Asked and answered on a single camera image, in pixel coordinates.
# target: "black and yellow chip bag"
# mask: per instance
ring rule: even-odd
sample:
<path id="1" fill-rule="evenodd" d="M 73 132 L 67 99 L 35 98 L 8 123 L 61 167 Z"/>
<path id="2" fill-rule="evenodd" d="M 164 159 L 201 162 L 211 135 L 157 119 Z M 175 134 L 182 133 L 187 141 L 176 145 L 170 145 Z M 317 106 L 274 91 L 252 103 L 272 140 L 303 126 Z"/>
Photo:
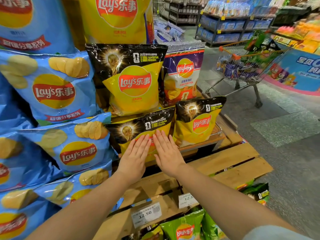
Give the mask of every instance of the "black and yellow chip bag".
<path id="1" fill-rule="evenodd" d="M 225 96 L 217 96 L 178 101 L 173 132 L 176 145 L 185 147 L 208 140 L 226 100 Z"/>
<path id="2" fill-rule="evenodd" d="M 122 154 L 125 153 L 132 140 L 138 140 L 140 136 L 149 134 L 149 140 L 152 143 L 146 158 L 146 162 L 148 162 L 155 160 L 154 154 L 157 154 L 152 135 L 156 130 L 163 130 L 168 136 L 173 117 L 174 107 L 169 107 L 148 113 L 140 118 L 108 124 L 106 127 L 119 144 Z"/>
<path id="3" fill-rule="evenodd" d="M 158 76 L 168 47 L 159 44 L 86 44 L 95 75 L 110 91 L 118 116 L 158 106 Z"/>

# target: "hand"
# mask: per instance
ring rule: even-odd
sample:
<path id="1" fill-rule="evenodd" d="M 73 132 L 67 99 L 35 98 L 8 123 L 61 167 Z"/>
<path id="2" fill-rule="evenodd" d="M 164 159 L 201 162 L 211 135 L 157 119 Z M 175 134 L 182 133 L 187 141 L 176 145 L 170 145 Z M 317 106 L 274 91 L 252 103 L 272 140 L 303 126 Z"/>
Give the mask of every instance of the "hand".
<path id="1" fill-rule="evenodd" d="M 161 132 L 156 130 L 153 135 L 153 142 L 159 154 L 154 155 L 159 168 L 170 177 L 176 178 L 180 166 L 185 165 L 186 162 L 183 160 L 172 136 L 169 135 L 168 139 L 163 130 Z"/>
<path id="2" fill-rule="evenodd" d="M 149 135 L 142 135 L 137 141 L 133 139 L 122 155 L 116 173 L 122 173 L 129 185 L 141 179 L 146 167 L 144 165 L 149 152 L 151 140 Z"/>

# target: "yellow chip bag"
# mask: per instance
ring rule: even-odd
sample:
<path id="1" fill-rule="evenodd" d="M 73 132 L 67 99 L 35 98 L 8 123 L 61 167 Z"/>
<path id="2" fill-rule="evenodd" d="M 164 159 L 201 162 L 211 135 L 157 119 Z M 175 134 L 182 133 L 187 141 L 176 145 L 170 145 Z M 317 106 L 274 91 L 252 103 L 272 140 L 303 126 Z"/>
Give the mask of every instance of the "yellow chip bag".
<path id="1" fill-rule="evenodd" d="M 168 136 L 173 117 L 174 107 L 169 107 L 148 113 L 137 119 L 107 124 L 106 127 L 119 144 L 122 154 L 125 153 L 132 140 L 137 141 L 140 136 L 149 134 L 149 140 L 152 143 L 146 158 L 146 162 L 148 162 L 155 160 L 154 154 L 157 154 L 152 135 L 156 130 L 163 130 Z"/>
<path id="2" fill-rule="evenodd" d="M 158 106 L 158 76 L 168 47 L 86 44 L 96 76 L 110 91 L 110 110 L 127 116 Z"/>
<path id="3" fill-rule="evenodd" d="M 87 43 L 152 44 L 152 0 L 79 0 Z"/>
<path id="4" fill-rule="evenodd" d="M 208 99 L 191 99 L 176 103 L 173 140 L 178 147 L 185 147 L 209 139 L 225 96 Z"/>

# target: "blue chip bag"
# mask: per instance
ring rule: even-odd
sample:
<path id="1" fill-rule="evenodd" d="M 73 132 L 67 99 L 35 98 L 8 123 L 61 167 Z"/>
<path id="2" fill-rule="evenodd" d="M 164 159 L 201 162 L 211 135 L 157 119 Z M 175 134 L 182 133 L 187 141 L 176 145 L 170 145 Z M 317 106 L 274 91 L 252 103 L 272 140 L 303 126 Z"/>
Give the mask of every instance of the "blue chip bag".
<path id="1" fill-rule="evenodd" d="M 12 99 L 12 87 L 0 74 L 0 135 L 34 126 Z"/>
<path id="2" fill-rule="evenodd" d="M 52 203 L 66 207 L 107 180 L 112 173 L 111 163 L 110 161 L 105 165 L 78 172 L 69 178 L 36 187 L 34 192 Z M 112 210 L 117 210 L 122 201 L 123 198 L 118 201 Z"/>
<path id="3" fill-rule="evenodd" d="M 19 133 L 41 146 L 64 175 L 70 175 L 115 158 L 104 126 L 109 123 L 111 113 L 107 112 L 70 123 L 22 129 Z"/>
<path id="4" fill-rule="evenodd" d="M 0 136 L 0 192 L 47 183 L 56 173 L 38 145 L 18 132 Z"/>
<path id="5" fill-rule="evenodd" d="M 0 239 L 25 239 L 61 208 L 26 187 L 0 193 Z"/>
<path id="6" fill-rule="evenodd" d="M 75 53 L 61 0 L 0 0 L 0 48 Z"/>
<path id="7" fill-rule="evenodd" d="M 62 56 L 0 50 L 0 72 L 30 104 L 41 126 L 101 112 L 86 51 Z"/>

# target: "forearm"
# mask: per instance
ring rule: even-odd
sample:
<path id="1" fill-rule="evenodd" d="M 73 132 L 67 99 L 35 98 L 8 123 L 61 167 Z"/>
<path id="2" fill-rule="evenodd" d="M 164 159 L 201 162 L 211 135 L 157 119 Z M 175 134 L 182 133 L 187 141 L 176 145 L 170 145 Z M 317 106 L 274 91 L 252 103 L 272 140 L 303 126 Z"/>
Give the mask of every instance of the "forearm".
<path id="1" fill-rule="evenodd" d="M 187 164 L 181 166 L 177 180 L 232 240 L 241 240 L 252 229 L 265 225 L 296 231 L 268 208 Z"/>
<path id="2" fill-rule="evenodd" d="M 112 207 L 124 194 L 129 183 L 121 173 L 87 195 L 53 215 L 29 235 L 27 240 L 87 240 L 92 239 Z"/>

